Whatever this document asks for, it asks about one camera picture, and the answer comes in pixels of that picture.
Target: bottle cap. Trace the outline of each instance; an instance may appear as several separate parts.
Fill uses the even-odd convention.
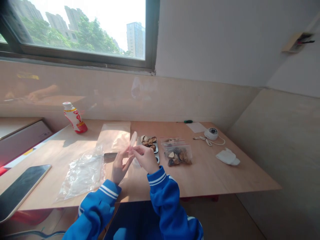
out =
[[[71,102],[64,102],[62,105],[63,105],[64,108],[67,109],[67,110],[71,110],[72,107],[73,107]]]

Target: glass pane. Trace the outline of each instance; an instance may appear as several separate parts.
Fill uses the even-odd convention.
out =
[[[5,43],[7,42],[1,34],[0,34],[0,42],[5,42]]]
[[[145,59],[145,0],[10,0],[25,44]]]

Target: plastic bottle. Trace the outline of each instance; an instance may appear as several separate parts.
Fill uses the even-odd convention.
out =
[[[76,133],[84,133],[88,130],[87,125],[82,121],[79,111],[72,106],[71,102],[64,102],[64,115],[71,122]]]

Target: plastic bag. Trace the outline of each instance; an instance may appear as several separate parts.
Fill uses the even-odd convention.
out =
[[[56,202],[90,192],[104,182],[102,146],[84,152],[69,164],[69,171],[62,183]]]
[[[190,144],[165,147],[165,156],[168,159],[168,166],[172,167],[180,163],[192,164],[192,151]]]
[[[159,139],[163,147],[185,144],[181,137],[160,137]]]
[[[102,126],[97,146],[102,145],[104,154],[118,153],[130,143],[130,122],[111,122]]]

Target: white tissue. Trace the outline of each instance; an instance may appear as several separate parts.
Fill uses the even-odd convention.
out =
[[[236,155],[228,148],[219,152],[216,157],[225,164],[237,166],[240,163],[240,160],[236,158]]]

